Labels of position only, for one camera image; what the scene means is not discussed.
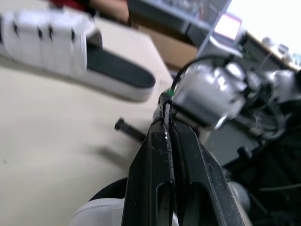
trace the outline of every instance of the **silver motor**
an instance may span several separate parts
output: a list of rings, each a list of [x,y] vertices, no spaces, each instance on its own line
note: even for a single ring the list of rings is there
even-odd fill
[[[233,119],[245,104],[241,94],[247,85],[245,75],[235,64],[213,68],[206,64],[190,66],[173,96],[175,109],[197,124],[218,129]]]

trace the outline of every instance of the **monitor screen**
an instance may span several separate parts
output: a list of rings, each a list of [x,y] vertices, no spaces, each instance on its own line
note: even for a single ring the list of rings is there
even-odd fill
[[[216,25],[214,32],[231,40],[235,40],[240,29],[240,25],[241,19],[225,13]]]

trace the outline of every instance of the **black wire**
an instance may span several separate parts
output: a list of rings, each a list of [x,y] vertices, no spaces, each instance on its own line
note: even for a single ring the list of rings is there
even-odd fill
[[[216,55],[208,55],[208,56],[204,56],[204,57],[200,57],[198,59],[195,59],[193,61],[190,61],[188,62],[186,65],[184,65],[184,67],[182,67],[179,72],[177,73],[176,77],[174,78],[174,81],[173,81],[173,84],[171,85],[171,88],[170,90],[171,91],[174,91],[175,90],[175,87],[176,85],[178,84],[180,78],[181,78],[181,75],[188,69],[189,66],[191,66],[192,64],[196,63],[196,62],[200,62],[200,61],[204,61],[204,60],[209,60],[209,59],[221,59],[225,62],[225,65],[230,62],[230,60],[226,57],[223,57],[223,56],[216,56]]]
[[[270,112],[273,114],[276,124],[277,124],[277,129],[272,132],[267,132],[265,129],[265,133],[260,135],[259,138],[262,140],[275,140],[280,138],[284,132],[285,132],[285,117],[280,111],[280,109],[274,104],[273,102],[267,100],[265,97],[260,96],[260,98],[266,103],[265,106],[267,109],[270,110]],[[248,129],[253,129],[258,127],[256,125],[256,121],[250,118],[247,118],[243,115],[238,115],[233,119],[237,123],[243,125],[244,127],[247,127]]]
[[[178,84],[182,74],[188,69],[188,67],[190,67],[192,64],[200,62],[200,61],[204,61],[204,60],[208,60],[208,59],[221,59],[224,61],[224,66],[226,64],[228,64],[230,62],[230,60],[226,57],[223,56],[216,56],[216,55],[208,55],[208,56],[204,56],[204,57],[200,57],[198,59],[195,59],[193,61],[188,62],[183,68],[181,68],[179,70],[179,72],[177,73],[176,77],[174,78],[173,84],[171,85],[170,90],[174,92],[176,85]],[[240,65],[241,69],[244,71],[244,73],[246,74],[243,66],[241,66],[240,63],[232,60],[231,62],[237,63],[238,65]],[[274,115],[276,122],[277,122],[277,129],[273,132],[266,132],[265,134],[261,135],[260,138],[262,140],[274,140],[277,139],[279,137],[281,137],[284,132],[285,132],[285,118],[284,115],[282,114],[282,112],[278,109],[278,107],[274,104],[271,103],[269,100],[266,100],[266,98],[261,97],[260,98],[264,101],[265,106],[271,111],[271,113]],[[256,122],[252,119],[249,119],[243,115],[238,115],[236,118],[234,118],[234,120],[236,122],[238,122],[239,124],[247,127],[249,130],[256,128]]]

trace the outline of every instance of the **black rubber pad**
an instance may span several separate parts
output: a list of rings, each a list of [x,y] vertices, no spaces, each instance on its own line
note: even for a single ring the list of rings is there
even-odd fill
[[[87,43],[87,68],[136,88],[151,88],[156,83],[145,69],[91,43]]]

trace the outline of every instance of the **beige tabletop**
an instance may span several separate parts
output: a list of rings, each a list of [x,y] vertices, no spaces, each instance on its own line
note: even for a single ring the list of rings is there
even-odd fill
[[[40,0],[0,0],[2,12],[45,7]],[[140,144],[114,124],[122,116],[146,132],[171,85],[147,35],[96,23],[105,49],[155,75],[155,91],[132,103],[0,57],[1,226],[65,226],[100,189],[126,177]]]

